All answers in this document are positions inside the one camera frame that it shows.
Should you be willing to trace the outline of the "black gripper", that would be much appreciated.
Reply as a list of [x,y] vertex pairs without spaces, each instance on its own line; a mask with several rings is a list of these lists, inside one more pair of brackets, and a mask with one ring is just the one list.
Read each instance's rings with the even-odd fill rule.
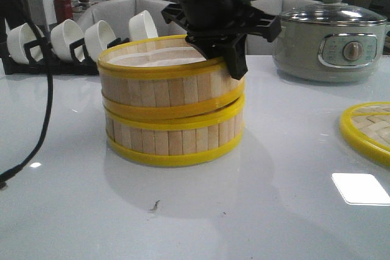
[[268,42],[281,31],[280,18],[253,7],[249,0],[178,0],[161,12],[187,32],[187,41],[210,58],[222,49],[233,79],[247,72],[246,38],[257,35]]

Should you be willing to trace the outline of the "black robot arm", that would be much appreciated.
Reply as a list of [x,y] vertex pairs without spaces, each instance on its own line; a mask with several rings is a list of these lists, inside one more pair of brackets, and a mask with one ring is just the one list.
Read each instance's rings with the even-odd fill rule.
[[178,0],[161,14],[183,28],[186,42],[206,59],[222,57],[236,80],[247,72],[247,36],[272,42],[281,32],[279,16],[253,7],[250,0]]

